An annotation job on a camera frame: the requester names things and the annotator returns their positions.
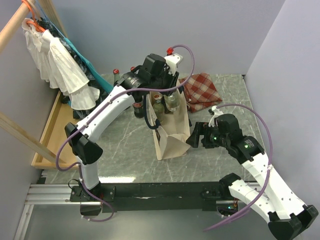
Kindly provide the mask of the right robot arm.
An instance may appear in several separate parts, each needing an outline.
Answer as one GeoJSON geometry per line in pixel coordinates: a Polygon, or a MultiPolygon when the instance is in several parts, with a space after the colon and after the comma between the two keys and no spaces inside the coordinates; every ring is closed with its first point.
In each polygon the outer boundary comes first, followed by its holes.
{"type": "Polygon", "coordinates": [[[293,240],[310,227],[318,210],[305,204],[285,183],[259,142],[244,135],[238,119],[233,114],[213,116],[210,122],[196,122],[187,144],[197,148],[202,143],[206,149],[222,147],[254,177],[261,190],[250,187],[234,173],[220,180],[220,196],[232,197],[245,203],[245,207],[212,229],[242,218],[250,210],[259,214],[267,223],[272,235],[278,240],[293,240]]]}

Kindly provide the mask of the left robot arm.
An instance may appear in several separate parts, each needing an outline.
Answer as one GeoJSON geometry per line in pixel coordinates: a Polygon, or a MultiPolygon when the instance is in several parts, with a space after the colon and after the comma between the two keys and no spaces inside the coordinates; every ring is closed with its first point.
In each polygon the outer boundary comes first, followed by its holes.
{"type": "Polygon", "coordinates": [[[177,53],[165,57],[149,54],[142,65],[123,74],[114,83],[108,97],[86,118],[77,124],[68,123],[65,126],[68,143],[81,167],[82,195],[88,201],[102,196],[98,160],[103,149],[97,140],[125,109],[134,106],[137,110],[142,106],[143,97],[148,94],[144,88],[162,90],[175,87],[179,76],[177,68],[182,59],[177,53]]]}

